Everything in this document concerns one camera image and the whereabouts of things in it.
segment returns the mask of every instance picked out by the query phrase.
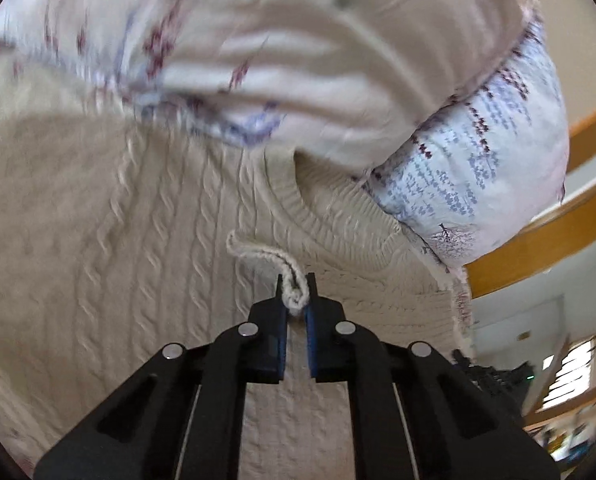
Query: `pillowcase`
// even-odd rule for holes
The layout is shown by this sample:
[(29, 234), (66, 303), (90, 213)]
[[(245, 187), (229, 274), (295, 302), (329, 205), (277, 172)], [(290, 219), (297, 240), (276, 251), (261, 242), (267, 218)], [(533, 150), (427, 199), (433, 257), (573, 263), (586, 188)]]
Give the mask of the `pillowcase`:
[(4, 0), (0, 41), (149, 116), (353, 173), (382, 164), (522, 32), (516, 0)]
[(535, 0), (520, 44), (465, 101), (440, 110), (366, 190), (449, 267), (512, 238), (562, 199), (568, 122)]

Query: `beige sweater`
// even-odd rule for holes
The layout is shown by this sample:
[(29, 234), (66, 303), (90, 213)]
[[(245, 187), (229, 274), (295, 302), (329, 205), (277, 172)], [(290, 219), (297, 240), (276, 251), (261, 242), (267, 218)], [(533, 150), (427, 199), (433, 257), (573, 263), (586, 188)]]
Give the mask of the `beige sweater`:
[[(456, 346), (450, 281), (343, 174), (86, 112), (86, 89), (0, 58), (0, 437), (32, 462), (164, 344), (205, 344), (273, 295), (285, 250), (319, 292), (396, 344)], [(346, 389), (309, 378), (292, 322), (286, 378), (252, 386), (241, 478), (353, 478)]]

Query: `window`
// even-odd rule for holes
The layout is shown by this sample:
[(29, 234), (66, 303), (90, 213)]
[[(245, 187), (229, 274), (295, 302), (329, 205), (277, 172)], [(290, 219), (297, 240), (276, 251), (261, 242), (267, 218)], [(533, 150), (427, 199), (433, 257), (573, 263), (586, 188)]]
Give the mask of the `window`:
[[(562, 360), (560, 370), (556, 373), (556, 380), (549, 387), (547, 396), (542, 400), (543, 409), (561, 404), (589, 389), (591, 362), (595, 348), (596, 338), (593, 338), (569, 349), (569, 353)], [(548, 368), (552, 360), (553, 356), (547, 357), (542, 368)]]

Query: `screw head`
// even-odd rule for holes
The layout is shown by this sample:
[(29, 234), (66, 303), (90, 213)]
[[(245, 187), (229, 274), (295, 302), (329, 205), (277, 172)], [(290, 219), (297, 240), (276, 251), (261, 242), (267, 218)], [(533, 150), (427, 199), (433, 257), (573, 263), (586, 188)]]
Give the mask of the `screw head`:
[(165, 359), (178, 359), (182, 355), (183, 351), (184, 348), (182, 348), (181, 345), (178, 343), (172, 343), (162, 349), (162, 355), (165, 357)]
[(422, 341), (418, 341), (411, 345), (411, 351), (418, 357), (429, 357), (431, 355), (431, 346)]
[(258, 325), (246, 322), (238, 327), (238, 333), (243, 337), (251, 337), (258, 333)]
[(356, 326), (351, 321), (341, 321), (336, 325), (336, 332), (340, 335), (351, 335), (356, 331)]

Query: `cable knit sweater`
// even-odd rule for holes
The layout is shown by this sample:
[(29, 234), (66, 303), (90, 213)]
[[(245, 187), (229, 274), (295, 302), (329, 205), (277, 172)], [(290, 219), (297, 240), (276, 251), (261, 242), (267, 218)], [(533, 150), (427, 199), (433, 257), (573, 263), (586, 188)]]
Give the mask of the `cable knit sweater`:
[[(16, 64), (0, 57), (0, 437), (16, 458), (37, 461), (162, 345), (206, 344), (273, 295), (277, 269), (231, 256), (233, 230), (292, 254), (384, 340), (456, 346), (444, 271), (344, 174), (93, 114), (84, 86)], [(280, 386), (249, 388), (241, 478), (353, 478), (346, 388), (310, 380), (299, 319), (287, 354)]]

